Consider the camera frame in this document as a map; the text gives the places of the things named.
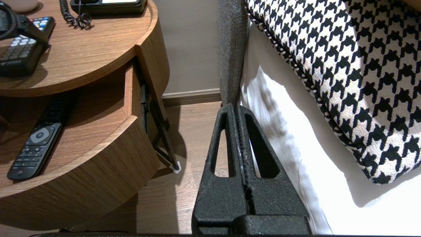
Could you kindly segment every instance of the black and white pillow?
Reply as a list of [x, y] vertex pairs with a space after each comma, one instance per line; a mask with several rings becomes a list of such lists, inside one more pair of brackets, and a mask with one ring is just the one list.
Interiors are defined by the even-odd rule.
[[373, 183], [421, 164], [421, 17], [400, 0], [246, 0]]

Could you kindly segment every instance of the wall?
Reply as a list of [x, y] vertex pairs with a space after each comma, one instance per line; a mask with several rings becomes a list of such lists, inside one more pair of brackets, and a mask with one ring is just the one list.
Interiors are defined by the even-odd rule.
[[218, 0], [153, 0], [170, 62], [165, 93], [219, 88]]

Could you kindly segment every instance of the black remote control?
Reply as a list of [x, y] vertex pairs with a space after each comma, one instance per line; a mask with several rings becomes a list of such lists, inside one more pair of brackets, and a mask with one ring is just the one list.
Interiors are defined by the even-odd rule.
[[[30, 19], [30, 21], [48, 37], [56, 24], [51, 16]], [[16, 37], [0, 56], [0, 76], [20, 77], [33, 74], [46, 47], [47, 44], [23, 35]]]
[[38, 120], [18, 157], [7, 173], [10, 180], [25, 180], [40, 174], [63, 131], [73, 105], [75, 92], [56, 94]]

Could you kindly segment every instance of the wooden nightstand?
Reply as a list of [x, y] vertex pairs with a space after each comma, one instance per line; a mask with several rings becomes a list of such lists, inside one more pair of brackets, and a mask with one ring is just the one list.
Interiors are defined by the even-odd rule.
[[[69, 27], [57, 0], [40, 3], [28, 18], [55, 18], [50, 48], [32, 76], [0, 78], [0, 224], [31, 230], [96, 219], [155, 174], [159, 160], [142, 126], [145, 90], [169, 160], [178, 168], [166, 136], [161, 96], [170, 71], [153, 1], [140, 17], [94, 19], [90, 30]], [[1, 41], [0, 53], [9, 44]], [[8, 180], [8, 169], [51, 95], [76, 88], [77, 104], [43, 174]]]

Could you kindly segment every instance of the gray bed frame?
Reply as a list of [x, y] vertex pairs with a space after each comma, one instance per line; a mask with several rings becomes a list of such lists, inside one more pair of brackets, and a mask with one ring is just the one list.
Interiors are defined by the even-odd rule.
[[219, 0], [219, 88], [224, 105], [238, 102], [247, 22], [245, 0]]

